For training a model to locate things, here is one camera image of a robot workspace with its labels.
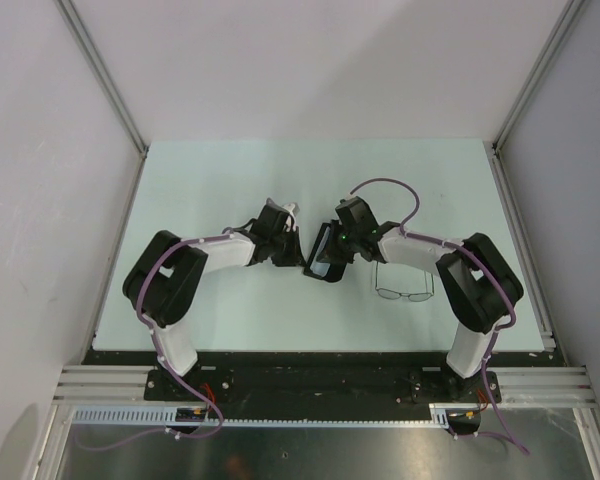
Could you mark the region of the black glasses case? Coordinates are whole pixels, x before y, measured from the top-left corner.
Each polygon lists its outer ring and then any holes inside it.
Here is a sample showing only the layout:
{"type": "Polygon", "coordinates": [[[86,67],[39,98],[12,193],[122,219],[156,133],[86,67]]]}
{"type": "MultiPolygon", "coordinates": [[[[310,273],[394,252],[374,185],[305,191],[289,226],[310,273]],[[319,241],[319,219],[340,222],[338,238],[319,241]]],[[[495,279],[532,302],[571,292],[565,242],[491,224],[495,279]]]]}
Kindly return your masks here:
{"type": "Polygon", "coordinates": [[[342,261],[338,260],[336,257],[334,257],[332,255],[332,249],[335,246],[336,234],[339,233],[340,230],[341,230],[340,225],[336,220],[324,222],[321,225],[321,227],[318,231],[317,237],[314,241],[313,247],[311,249],[310,255],[308,257],[308,260],[306,261],[306,266],[303,269],[303,274],[305,276],[315,279],[315,280],[327,282],[327,283],[337,283],[342,280],[344,273],[345,273],[345,269],[346,269],[346,263],[343,263],[342,261]],[[311,272],[310,266],[311,266],[313,257],[316,253],[318,243],[325,233],[328,233],[329,236],[328,236],[327,245],[321,255],[321,261],[328,262],[330,264],[330,269],[329,269],[329,272],[326,277],[318,278],[316,275],[314,275],[311,272]]]}

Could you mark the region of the thin wire-frame glasses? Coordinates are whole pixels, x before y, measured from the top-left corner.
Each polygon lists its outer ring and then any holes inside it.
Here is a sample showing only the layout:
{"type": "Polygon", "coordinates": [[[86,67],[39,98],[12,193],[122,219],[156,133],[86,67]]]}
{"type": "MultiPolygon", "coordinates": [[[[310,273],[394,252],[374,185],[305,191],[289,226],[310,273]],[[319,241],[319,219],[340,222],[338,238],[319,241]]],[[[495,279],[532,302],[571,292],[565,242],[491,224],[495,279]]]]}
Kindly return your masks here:
{"type": "Polygon", "coordinates": [[[435,295],[434,276],[399,264],[375,263],[374,290],[385,300],[426,302],[435,295]]]}

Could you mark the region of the blue cleaning cloth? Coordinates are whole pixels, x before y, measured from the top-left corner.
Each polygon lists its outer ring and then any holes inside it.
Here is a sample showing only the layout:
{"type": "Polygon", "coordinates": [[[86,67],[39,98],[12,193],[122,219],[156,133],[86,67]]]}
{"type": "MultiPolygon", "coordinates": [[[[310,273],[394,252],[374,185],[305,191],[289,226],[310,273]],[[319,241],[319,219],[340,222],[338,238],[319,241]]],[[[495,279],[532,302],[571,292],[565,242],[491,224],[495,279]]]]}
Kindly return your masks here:
{"type": "Polygon", "coordinates": [[[329,269],[330,269],[330,264],[328,262],[323,262],[321,261],[321,255],[327,245],[328,242],[328,233],[325,233],[321,240],[318,243],[318,247],[316,249],[316,253],[313,257],[311,266],[310,266],[310,270],[311,272],[316,275],[318,278],[324,278],[327,276],[329,269]]]}

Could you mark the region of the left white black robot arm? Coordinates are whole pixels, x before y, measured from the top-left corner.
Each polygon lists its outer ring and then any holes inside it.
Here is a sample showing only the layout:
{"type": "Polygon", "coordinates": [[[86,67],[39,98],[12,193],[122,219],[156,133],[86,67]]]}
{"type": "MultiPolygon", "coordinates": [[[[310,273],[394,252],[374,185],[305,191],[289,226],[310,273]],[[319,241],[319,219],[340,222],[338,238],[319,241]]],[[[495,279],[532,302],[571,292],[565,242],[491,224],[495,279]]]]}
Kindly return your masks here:
{"type": "Polygon", "coordinates": [[[276,267],[304,267],[295,202],[267,199],[259,215],[217,236],[184,240],[157,232],[127,274],[122,293],[149,329],[158,362],[169,370],[166,387],[177,398],[194,397],[201,387],[193,341],[184,317],[204,275],[270,261],[276,267]]]}

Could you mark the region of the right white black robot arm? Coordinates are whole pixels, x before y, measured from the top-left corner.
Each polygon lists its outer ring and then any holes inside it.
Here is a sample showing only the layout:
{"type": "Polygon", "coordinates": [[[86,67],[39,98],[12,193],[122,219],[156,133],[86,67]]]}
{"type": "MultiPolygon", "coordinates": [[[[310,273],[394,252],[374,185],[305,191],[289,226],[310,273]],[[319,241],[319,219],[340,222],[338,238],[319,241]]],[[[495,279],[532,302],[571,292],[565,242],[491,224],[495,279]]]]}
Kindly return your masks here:
{"type": "Polygon", "coordinates": [[[446,356],[450,370],[441,376],[443,393],[464,401],[477,389],[475,374],[486,367],[498,332],[516,323],[515,304],[524,289],[493,241],[475,233],[446,240],[378,223],[370,206],[353,196],[335,208],[337,217],[322,224],[311,253],[310,273],[339,281],[356,256],[368,262],[399,264],[440,279],[459,321],[446,356]]]}

